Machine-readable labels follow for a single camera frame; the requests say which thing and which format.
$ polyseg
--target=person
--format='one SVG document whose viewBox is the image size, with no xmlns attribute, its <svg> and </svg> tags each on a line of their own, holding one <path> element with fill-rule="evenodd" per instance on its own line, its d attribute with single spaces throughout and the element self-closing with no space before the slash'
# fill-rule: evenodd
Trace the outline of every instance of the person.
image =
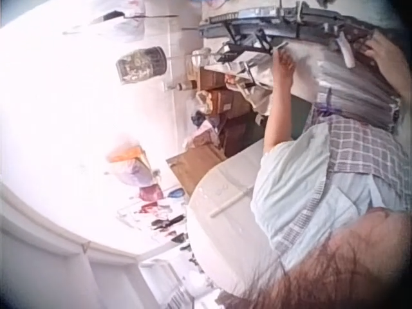
<svg viewBox="0 0 412 309">
<path fill-rule="evenodd" d="M 314 105 L 294 141 L 295 62 L 286 50 L 275 51 L 274 101 L 251 209 L 279 264 L 267 283 L 245 294 L 248 307 L 237 308 L 367 308 L 410 263 L 411 74 L 381 33 L 365 46 L 401 97 L 395 130 L 375 127 L 358 112 L 368 102 L 352 102 L 363 121 L 348 118 L 342 106 L 317 113 Z M 353 92 L 367 85 L 353 85 Z"/>
</svg>

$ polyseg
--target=checkered fabric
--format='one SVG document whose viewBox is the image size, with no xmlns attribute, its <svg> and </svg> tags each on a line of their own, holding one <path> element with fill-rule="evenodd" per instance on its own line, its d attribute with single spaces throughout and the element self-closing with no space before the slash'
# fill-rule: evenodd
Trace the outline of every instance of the checkered fabric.
<svg viewBox="0 0 412 309">
<path fill-rule="evenodd" d="M 309 114 L 305 129 L 323 122 L 329 124 L 330 134 L 330 161 L 326 181 L 315 188 L 306 208 L 287 226 L 281 240 L 274 245 L 279 255 L 291 248 L 308 226 L 333 173 L 378 176 L 410 207 L 411 166 L 407 155 L 389 132 L 339 115 L 320 117 L 314 108 Z"/>
</svg>

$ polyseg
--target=white wall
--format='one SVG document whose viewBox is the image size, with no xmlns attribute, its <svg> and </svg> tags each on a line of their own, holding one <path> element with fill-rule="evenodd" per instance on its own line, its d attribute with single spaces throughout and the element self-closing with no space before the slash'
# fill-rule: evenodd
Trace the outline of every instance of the white wall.
<svg viewBox="0 0 412 309">
<path fill-rule="evenodd" d="M 1 296 L 12 308 L 158 309 L 136 258 L 62 235 L 1 202 Z"/>
<path fill-rule="evenodd" d="M 65 260 L 1 233 L 2 293 L 16 308 L 72 308 Z"/>
<path fill-rule="evenodd" d="M 135 48 L 161 46 L 167 55 L 199 47 L 186 0 L 147 1 L 147 14 L 177 12 L 182 18 L 149 19 L 146 38 L 133 44 L 61 32 L 83 19 L 81 1 L 51 0 L 0 31 L 2 181 L 27 205 L 56 224 L 96 243 L 142 254 L 157 246 L 115 219 L 135 188 L 107 170 L 105 155 L 121 136 L 139 140 L 162 187 L 178 185 L 165 159 L 181 150 L 190 130 L 190 93 L 163 92 L 164 81 L 184 76 L 183 59 L 140 84 L 120 86 L 114 63 Z"/>
</svg>

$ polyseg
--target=hair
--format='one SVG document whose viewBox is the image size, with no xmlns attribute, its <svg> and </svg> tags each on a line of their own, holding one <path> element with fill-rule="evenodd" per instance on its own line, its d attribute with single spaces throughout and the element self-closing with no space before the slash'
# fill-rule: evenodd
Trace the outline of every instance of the hair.
<svg viewBox="0 0 412 309">
<path fill-rule="evenodd" d="M 405 272 L 407 278 L 389 289 L 360 265 L 352 252 L 350 259 L 343 259 L 337 250 L 330 250 L 327 241 L 291 271 L 283 268 L 280 279 L 262 283 L 261 276 L 255 275 L 240 297 L 226 294 L 220 297 L 220 303 L 225 309 L 411 308 L 410 273 Z M 402 295 L 397 295 L 401 289 L 409 297 L 407 304 Z"/>
</svg>

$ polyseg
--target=clothing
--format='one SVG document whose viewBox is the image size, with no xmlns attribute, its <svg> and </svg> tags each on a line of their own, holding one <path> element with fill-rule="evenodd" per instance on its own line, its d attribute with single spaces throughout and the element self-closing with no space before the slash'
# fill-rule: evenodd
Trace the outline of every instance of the clothing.
<svg viewBox="0 0 412 309">
<path fill-rule="evenodd" d="M 410 210 L 409 158 L 390 133 L 313 115 L 298 140 L 262 159 L 251 203 L 286 270 L 370 207 Z"/>
<path fill-rule="evenodd" d="M 319 62 L 317 82 L 306 131 L 265 155 L 251 203 L 286 270 L 370 207 L 411 207 L 410 107 L 397 123 L 388 83 L 336 55 Z"/>
<path fill-rule="evenodd" d="M 251 209 L 273 249 L 282 244 L 291 222 L 304 214 L 314 187 L 325 181 L 329 143 L 328 124 L 322 123 L 312 126 L 294 142 L 277 145 L 262 158 Z M 281 248 L 276 250 L 287 270 L 331 232 L 355 221 L 372 205 L 404 209 L 395 190 L 370 174 L 333 173 L 323 193 L 309 224 L 294 239 L 294 245 L 283 255 Z"/>
</svg>

